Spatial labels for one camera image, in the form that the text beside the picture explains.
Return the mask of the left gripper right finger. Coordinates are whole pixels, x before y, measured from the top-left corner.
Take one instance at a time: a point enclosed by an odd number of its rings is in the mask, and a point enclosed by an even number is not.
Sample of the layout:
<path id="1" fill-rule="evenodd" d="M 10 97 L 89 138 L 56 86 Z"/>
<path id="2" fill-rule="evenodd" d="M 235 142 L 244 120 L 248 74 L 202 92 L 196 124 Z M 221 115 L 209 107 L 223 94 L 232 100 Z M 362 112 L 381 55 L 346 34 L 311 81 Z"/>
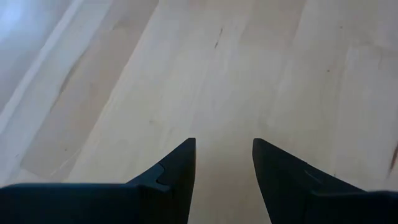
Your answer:
<path id="1" fill-rule="evenodd" d="M 261 138 L 252 159 L 272 224 L 398 224 L 398 192 L 362 190 Z"/>

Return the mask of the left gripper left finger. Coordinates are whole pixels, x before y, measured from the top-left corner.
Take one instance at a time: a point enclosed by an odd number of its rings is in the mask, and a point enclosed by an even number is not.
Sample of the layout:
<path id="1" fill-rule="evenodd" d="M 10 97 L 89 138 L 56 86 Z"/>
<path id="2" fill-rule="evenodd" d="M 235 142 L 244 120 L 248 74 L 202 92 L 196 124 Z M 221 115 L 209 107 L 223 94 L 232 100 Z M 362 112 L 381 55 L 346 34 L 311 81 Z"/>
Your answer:
<path id="1" fill-rule="evenodd" d="M 0 188 L 0 224 L 187 224 L 196 140 L 188 138 L 126 183 Z"/>

